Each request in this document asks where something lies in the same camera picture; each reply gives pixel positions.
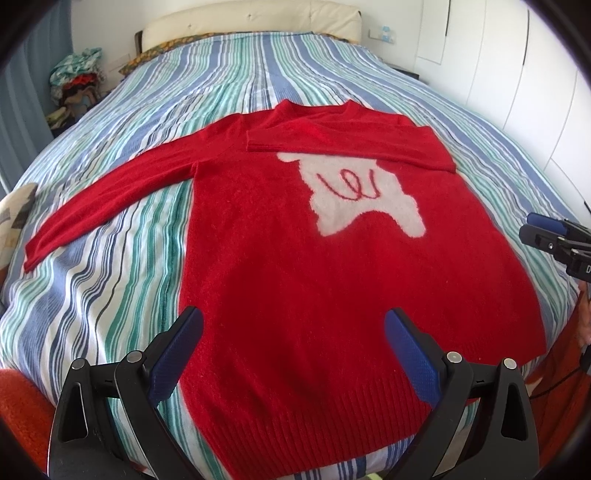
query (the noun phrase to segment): patterned cushion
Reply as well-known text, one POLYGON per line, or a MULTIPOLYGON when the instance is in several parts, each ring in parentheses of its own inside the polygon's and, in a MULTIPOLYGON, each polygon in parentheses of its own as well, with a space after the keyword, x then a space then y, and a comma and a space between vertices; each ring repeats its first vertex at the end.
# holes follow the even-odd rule
MULTIPOLYGON (((127 77, 127 75, 133 72, 137 67, 143 65, 144 63, 148 63, 150 60, 153 60, 158 55, 162 55, 163 53, 174 50, 175 48, 180 47, 182 45, 186 45, 187 43, 201 40, 202 38, 213 37, 214 35, 225 35, 225 33, 204 33, 202 35, 191 35, 189 37, 176 38, 175 40, 162 42, 160 45, 157 45, 149 50, 146 50, 145 52, 142 52, 136 58, 127 62, 125 65, 123 65, 123 67, 119 69, 119 73, 124 77, 127 77)), ((330 37, 334 40, 340 40, 346 43, 350 43, 349 40, 335 37, 334 35, 323 35, 325 35, 326 37, 330 37)))
POLYGON ((37 183, 27 183, 0 202, 0 287, 6 280, 8 266, 35 202, 36 192, 37 183))

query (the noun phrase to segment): striped bedspread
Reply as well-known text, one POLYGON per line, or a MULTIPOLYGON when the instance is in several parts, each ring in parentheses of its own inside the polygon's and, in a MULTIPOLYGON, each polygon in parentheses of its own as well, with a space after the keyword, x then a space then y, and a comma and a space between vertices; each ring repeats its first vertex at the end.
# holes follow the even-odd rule
MULTIPOLYGON (((123 162, 230 113, 272 108, 283 99, 304 105, 353 99, 431 125, 527 270, 548 345, 554 342, 574 307, 574 283, 548 255, 523 247, 518 230, 532 210, 573 215, 520 148, 363 47, 314 34, 253 33, 210 37, 139 67, 28 169, 21 184, 35 181, 40 188, 2 291, 0 364, 18 368, 56 403, 75 358, 86 357, 91 364, 119 361, 166 330, 177 316, 189 181, 149 195, 51 254, 31 274, 22 273, 22 247, 48 215, 123 162)), ((118 401, 113 409, 126 448, 142 462, 118 401)), ((227 479, 178 389, 159 409, 204 477, 227 479)), ((472 415, 473 409, 467 410, 465 420, 472 415)), ((360 478, 389 468, 410 441, 288 478, 360 478)))

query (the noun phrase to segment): white cabinet door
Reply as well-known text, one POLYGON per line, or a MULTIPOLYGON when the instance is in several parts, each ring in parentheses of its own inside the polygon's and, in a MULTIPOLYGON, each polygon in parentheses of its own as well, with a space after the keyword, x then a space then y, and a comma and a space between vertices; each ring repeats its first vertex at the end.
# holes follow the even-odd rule
POLYGON ((417 56, 441 63, 450 0, 424 0, 417 56))
POLYGON ((577 69, 569 53, 535 12, 525 66, 505 132, 545 168, 564 128, 577 69))
POLYGON ((580 72, 569 117, 552 159, 591 205, 591 90, 580 72))
POLYGON ((484 36, 467 106, 505 126, 517 92, 527 44, 528 10, 518 0, 487 0, 484 36))
POLYGON ((435 90, 465 105, 484 32, 485 0, 451 0, 441 65, 417 57, 415 71, 435 90))
POLYGON ((572 180, 566 176, 554 160, 548 162, 545 173, 560 194, 560 197, 576 215, 577 220, 584 226, 591 228, 591 213, 587 210, 584 198, 573 185, 572 180))

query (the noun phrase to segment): wall socket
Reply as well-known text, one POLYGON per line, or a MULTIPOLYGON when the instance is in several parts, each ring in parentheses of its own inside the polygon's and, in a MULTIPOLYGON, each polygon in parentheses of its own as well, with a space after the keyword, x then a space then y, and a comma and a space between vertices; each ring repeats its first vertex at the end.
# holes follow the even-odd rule
POLYGON ((368 37, 374 40, 384 41, 386 43, 396 43, 394 32, 387 25, 381 28, 370 28, 368 30, 368 37))

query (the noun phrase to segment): orange blanket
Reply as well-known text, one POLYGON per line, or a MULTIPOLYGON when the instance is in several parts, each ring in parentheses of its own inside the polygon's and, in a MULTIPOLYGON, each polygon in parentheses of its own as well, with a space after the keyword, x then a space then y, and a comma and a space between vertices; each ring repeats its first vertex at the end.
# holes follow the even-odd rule
POLYGON ((0 416, 43 472, 55 410, 22 373, 0 370, 0 416))
MULTIPOLYGON (((581 350, 575 340, 577 316, 578 311, 575 309, 550 353, 534 373, 543 375, 543 379, 533 396, 552 387, 578 366, 581 350)), ((531 401, 540 443, 540 465, 548 463, 573 432, 582 414, 590 385, 591 377, 580 372, 547 395, 531 401)))

